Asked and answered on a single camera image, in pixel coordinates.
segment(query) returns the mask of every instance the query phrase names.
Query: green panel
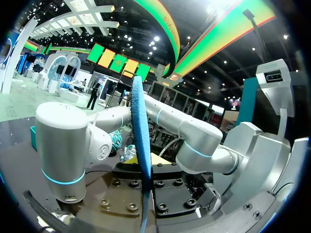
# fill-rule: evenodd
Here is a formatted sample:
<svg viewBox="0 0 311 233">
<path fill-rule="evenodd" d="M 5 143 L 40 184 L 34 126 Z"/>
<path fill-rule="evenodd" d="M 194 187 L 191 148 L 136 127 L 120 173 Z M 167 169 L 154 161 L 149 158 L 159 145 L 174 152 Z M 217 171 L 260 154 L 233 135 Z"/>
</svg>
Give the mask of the green panel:
<svg viewBox="0 0 311 233">
<path fill-rule="evenodd" d="M 52 47 L 52 43 L 50 43 L 50 45 L 48 46 L 47 50 L 45 51 L 45 54 L 48 55 L 50 48 Z"/>
<path fill-rule="evenodd" d="M 103 50 L 105 48 L 99 44 L 95 44 L 88 54 L 87 59 L 91 62 L 97 63 L 98 59 L 101 57 Z"/>
<path fill-rule="evenodd" d="M 246 79 L 244 81 L 242 101 L 236 126 L 244 121 L 252 122 L 258 87 L 257 78 Z"/>
<path fill-rule="evenodd" d="M 145 64 L 140 64 L 138 67 L 138 70 L 136 71 L 136 75 L 141 76 L 141 79 L 144 82 L 147 78 L 149 70 L 150 70 L 150 66 L 147 66 Z"/>
<path fill-rule="evenodd" d="M 126 57 L 123 57 L 120 54 L 117 54 L 115 56 L 115 59 L 113 60 L 113 63 L 110 66 L 110 69 L 117 72 L 117 73 L 120 73 L 120 71 L 122 70 L 122 68 L 124 66 L 124 63 L 126 62 L 126 60 L 127 60 Z"/>
</svg>

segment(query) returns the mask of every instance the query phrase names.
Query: floor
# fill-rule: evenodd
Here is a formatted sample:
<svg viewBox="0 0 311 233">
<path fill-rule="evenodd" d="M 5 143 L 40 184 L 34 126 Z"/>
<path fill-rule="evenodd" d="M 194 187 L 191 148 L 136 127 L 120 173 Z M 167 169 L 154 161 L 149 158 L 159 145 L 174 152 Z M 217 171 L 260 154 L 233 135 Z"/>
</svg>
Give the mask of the floor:
<svg viewBox="0 0 311 233">
<path fill-rule="evenodd" d="M 30 78 L 18 75 L 13 79 L 10 94 L 0 93 L 0 122 L 20 118 L 34 117 L 37 107 L 44 102 L 63 102 L 81 108 L 86 114 L 91 114 L 104 108 L 95 104 L 94 110 L 86 109 L 73 102 L 60 98 L 57 94 L 42 91 Z"/>
</svg>

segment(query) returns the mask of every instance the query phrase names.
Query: exhibition hall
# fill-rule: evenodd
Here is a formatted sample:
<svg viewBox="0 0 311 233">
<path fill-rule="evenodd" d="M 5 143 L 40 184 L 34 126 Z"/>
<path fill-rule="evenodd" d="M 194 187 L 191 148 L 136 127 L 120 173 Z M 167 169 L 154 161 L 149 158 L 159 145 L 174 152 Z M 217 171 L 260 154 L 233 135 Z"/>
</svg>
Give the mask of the exhibition hall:
<svg viewBox="0 0 311 233">
<path fill-rule="evenodd" d="M 0 41 L 0 200 L 19 223 L 9 232 L 259 233 L 298 224 L 288 219 L 306 193 L 311 122 L 302 5 L 16 8 Z"/>
</svg>

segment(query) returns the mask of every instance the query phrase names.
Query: person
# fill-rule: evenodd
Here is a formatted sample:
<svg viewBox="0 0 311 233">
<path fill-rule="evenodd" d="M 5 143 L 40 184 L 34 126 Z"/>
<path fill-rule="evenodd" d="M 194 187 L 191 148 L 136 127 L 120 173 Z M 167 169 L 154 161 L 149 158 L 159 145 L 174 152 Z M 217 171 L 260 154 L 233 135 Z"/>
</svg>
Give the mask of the person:
<svg viewBox="0 0 311 233">
<path fill-rule="evenodd" d="M 82 82 L 82 86 L 86 86 L 86 79 Z"/>
<path fill-rule="evenodd" d="M 86 108 L 89 108 L 89 106 L 91 105 L 91 103 L 93 101 L 91 110 L 94 110 L 94 105 L 95 105 L 96 99 L 97 99 L 97 97 L 99 96 L 99 94 L 101 92 L 100 86 L 101 86 L 101 84 L 97 83 L 95 85 L 95 87 L 93 88 L 92 93 L 91 93 L 91 98 L 89 99 L 89 102 L 88 102 Z"/>
</svg>

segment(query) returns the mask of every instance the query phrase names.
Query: cyan led ring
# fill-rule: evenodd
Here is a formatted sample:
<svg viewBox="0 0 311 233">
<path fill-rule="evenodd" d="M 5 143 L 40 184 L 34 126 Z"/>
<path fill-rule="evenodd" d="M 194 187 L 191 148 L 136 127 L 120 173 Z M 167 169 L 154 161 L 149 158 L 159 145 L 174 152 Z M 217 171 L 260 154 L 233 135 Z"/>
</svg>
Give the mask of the cyan led ring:
<svg viewBox="0 0 311 233">
<path fill-rule="evenodd" d="M 203 157 L 207 157 L 207 158 L 211 158 L 212 156 L 209 156 L 209 155 L 206 155 L 206 154 L 202 154 L 201 152 L 197 151 L 196 149 L 192 148 L 186 141 L 185 141 L 185 144 L 195 153 L 203 156 Z"/>
<path fill-rule="evenodd" d="M 74 183 L 77 183 L 79 182 L 85 175 L 86 171 L 84 170 L 82 176 L 80 176 L 78 179 L 74 180 L 74 181 L 70 181 L 70 182 L 61 182 L 61 181 L 56 181 L 56 180 L 53 180 L 51 177 L 49 177 L 47 174 L 44 173 L 44 171 L 42 170 L 43 174 L 45 175 L 46 178 L 48 178 L 48 180 L 54 182 L 54 183 L 57 183 L 57 184 L 62 184 L 62 185 L 69 185 L 69 184 L 74 184 Z"/>
</svg>

